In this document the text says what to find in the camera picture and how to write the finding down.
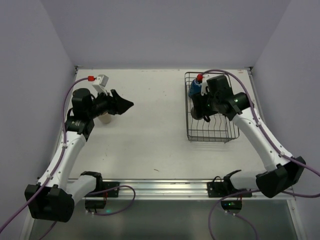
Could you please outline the beige cup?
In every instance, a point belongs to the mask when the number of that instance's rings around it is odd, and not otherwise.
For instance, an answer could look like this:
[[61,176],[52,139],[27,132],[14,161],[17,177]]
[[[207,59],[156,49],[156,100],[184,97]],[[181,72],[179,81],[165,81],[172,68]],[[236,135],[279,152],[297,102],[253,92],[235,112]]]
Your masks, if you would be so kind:
[[107,125],[112,121],[112,117],[108,113],[104,113],[104,114],[98,116],[97,118],[104,125]]

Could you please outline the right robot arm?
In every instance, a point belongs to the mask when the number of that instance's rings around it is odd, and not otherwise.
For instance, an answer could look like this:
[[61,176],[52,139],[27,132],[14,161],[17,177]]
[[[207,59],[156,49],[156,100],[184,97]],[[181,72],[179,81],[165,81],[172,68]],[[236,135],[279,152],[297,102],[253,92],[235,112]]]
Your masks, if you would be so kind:
[[259,116],[247,90],[235,94],[228,78],[222,74],[198,74],[189,92],[193,107],[191,116],[206,122],[215,114],[225,116],[249,140],[259,155],[263,171],[235,170],[213,184],[223,195],[245,190],[260,190],[273,198],[297,183],[304,170],[302,157],[293,157],[267,128]]

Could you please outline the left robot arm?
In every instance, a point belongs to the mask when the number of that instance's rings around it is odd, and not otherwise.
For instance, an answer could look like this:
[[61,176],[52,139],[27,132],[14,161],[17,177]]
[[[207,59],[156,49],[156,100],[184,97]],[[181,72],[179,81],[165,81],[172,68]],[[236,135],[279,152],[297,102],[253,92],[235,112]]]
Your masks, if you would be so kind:
[[71,104],[63,119],[62,140],[48,168],[36,184],[29,184],[24,191],[33,219],[66,223],[82,198],[103,193],[106,188],[101,173],[84,171],[68,185],[70,173],[95,126],[94,119],[103,114],[122,115],[134,106],[114,89],[93,96],[87,88],[76,89]]

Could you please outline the dark brown mug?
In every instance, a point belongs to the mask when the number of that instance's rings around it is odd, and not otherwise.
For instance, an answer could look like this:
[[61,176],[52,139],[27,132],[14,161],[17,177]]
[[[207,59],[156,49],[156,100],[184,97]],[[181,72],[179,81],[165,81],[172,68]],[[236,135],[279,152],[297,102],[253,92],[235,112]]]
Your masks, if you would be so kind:
[[211,121],[209,113],[210,109],[208,107],[193,106],[190,110],[193,119],[198,121],[204,120],[207,123]]

